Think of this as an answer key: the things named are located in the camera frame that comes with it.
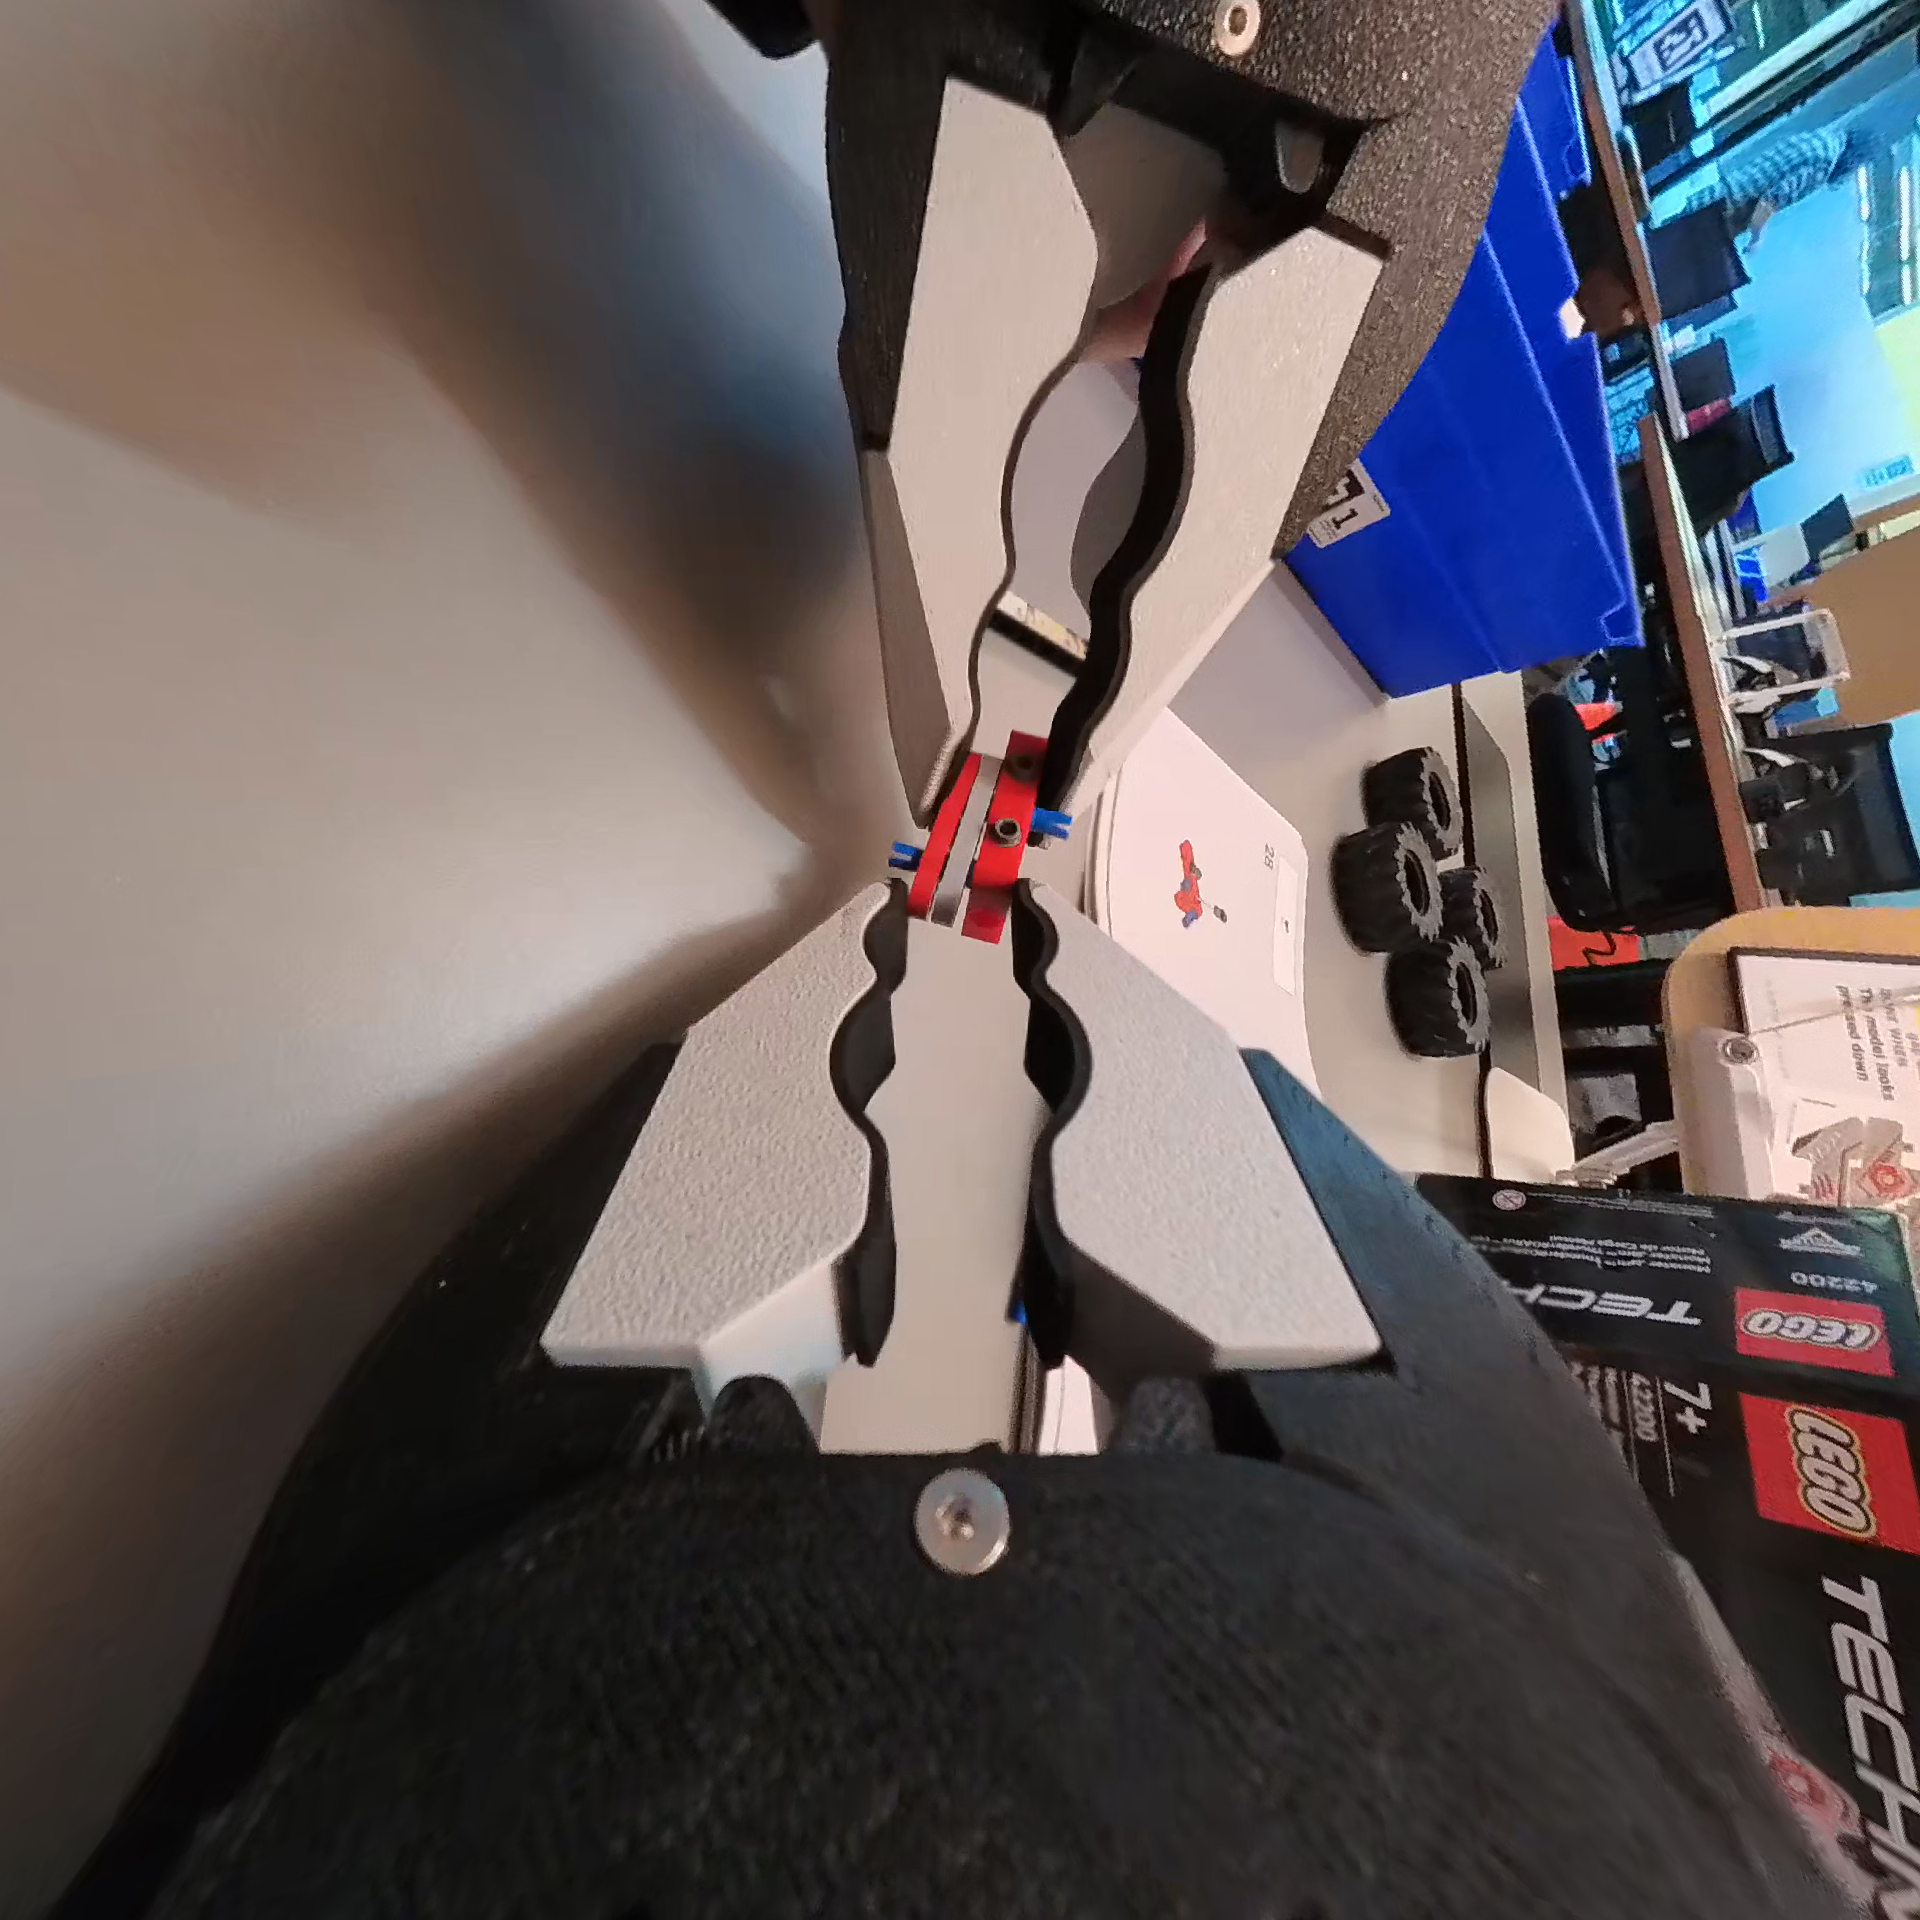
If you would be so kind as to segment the white instruction booklet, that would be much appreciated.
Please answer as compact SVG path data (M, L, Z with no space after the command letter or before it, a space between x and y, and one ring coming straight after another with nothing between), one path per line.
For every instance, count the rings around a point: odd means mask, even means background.
M1086 872L1095 912L1042 875L1023 880L1051 886L1218 1021L1261 1096L1275 1079L1279 1093L1307 1093L1315 1110L1315 1079L1288 1071L1312 1064L1301 991L1304 877L1301 835L1166 712L1095 803ZM1120 1407L1148 1379L1088 1380Z

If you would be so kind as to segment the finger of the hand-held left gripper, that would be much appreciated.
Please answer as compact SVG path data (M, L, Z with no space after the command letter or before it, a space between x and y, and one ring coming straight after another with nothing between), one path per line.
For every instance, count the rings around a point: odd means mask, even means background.
M1284 515L1374 300L1380 253L1304 226L1173 280L1138 376L1141 490L1092 581L1044 808L1079 808L1272 568Z
M976 728L976 644L1013 575L1023 432L1088 319L1098 238L1042 111L943 84L895 383L860 455L902 796L927 826Z

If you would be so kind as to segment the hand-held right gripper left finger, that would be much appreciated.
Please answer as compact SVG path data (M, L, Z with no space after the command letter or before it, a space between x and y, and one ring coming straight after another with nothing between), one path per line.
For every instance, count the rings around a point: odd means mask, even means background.
M678 1044L542 1331L572 1368L682 1371L704 1411L782 1384L812 1437L895 1311L887 1146L906 886L863 886Z

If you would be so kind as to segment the red blue toy brick assembly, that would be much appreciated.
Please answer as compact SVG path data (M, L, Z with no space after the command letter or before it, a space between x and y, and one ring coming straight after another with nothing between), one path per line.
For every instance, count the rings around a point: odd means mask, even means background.
M1003 754L962 759L920 843L895 840L888 869L908 875L912 919L998 944L1031 847L1067 840L1072 815L1039 805L1050 743L1013 731Z

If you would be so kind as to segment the grey desk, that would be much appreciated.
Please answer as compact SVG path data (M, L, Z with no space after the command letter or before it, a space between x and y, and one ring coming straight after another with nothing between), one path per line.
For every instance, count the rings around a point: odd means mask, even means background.
M824 62L5 4L5 1915L423 1263L898 828Z

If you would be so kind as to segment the instruction sheet on clipboard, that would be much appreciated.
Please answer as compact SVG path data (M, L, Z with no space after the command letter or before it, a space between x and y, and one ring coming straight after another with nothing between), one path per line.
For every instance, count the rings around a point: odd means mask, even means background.
M1918 912L1860 906L1776 906L1707 927L1663 978L1663 1046L1683 1179L1691 1194L1800 1202L1754 1194L1742 1159L1735 1067L1735 949L1908 955L1918 962Z

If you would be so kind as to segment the black toy set box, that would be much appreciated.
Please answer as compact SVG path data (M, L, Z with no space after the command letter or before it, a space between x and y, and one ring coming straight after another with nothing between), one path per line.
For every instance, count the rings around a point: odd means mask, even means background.
M1887 1213L1423 1174L1663 1526L1858 1915L1918 1911L1918 1324Z

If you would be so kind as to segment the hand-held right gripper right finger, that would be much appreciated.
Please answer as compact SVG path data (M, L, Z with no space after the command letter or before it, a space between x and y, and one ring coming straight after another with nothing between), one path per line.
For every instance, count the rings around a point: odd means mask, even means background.
M1232 1036L1051 886L1014 890L1036 1141L1018 1303L1091 1379L1315 1371L1380 1354Z

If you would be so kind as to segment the blue storage bin white tag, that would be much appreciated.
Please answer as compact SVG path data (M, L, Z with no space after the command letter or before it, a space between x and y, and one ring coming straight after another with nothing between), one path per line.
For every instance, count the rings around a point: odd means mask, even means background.
M1591 179L1575 68L1544 35L1446 322L1284 556L1390 696L1644 643L1560 223Z

